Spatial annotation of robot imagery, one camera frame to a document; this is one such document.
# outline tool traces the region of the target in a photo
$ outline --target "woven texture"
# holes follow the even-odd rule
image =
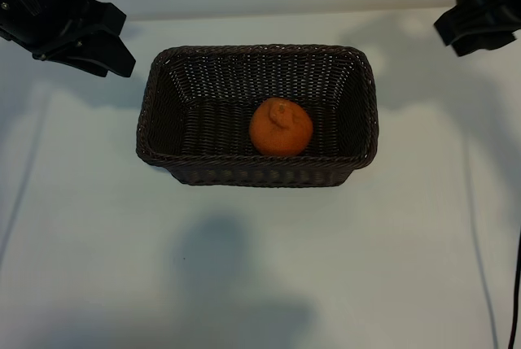
[[[248,134],[270,97],[301,105],[313,137],[296,157],[260,155]],[[183,46],[159,54],[138,122],[138,156],[190,185],[342,184],[377,148],[374,78],[344,46]]]

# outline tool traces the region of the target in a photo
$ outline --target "white table surface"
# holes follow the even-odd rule
[[[130,22],[130,79],[0,42],[0,347],[506,347],[521,41],[458,59],[442,12]],[[259,43],[367,53],[368,168],[330,189],[188,187],[135,155],[160,51]]]

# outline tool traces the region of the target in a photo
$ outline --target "black cable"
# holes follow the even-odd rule
[[[510,342],[508,344],[508,349],[514,349],[515,332],[518,329],[519,282],[520,281],[521,281],[521,235],[519,235],[518,262],[515,267],[514,310],[513,310],[513,315],[512,315],[512,330],[510,331]]]

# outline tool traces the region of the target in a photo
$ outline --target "orange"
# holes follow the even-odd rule
[[[253,146],[263,155],[298,155],[312,135],[313,122],[306,111],[283,98],[264,101],[250,123]]]

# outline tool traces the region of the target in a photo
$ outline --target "wicker basket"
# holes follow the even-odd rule
[[[263,156],[250,119],[267,98],[301,105],[313,138],[296,157]],[[183,46],[151,67],[138,123],[138,156],[190,185],[342,184],[371,163],[379,133],[374,79],[344,46]]]

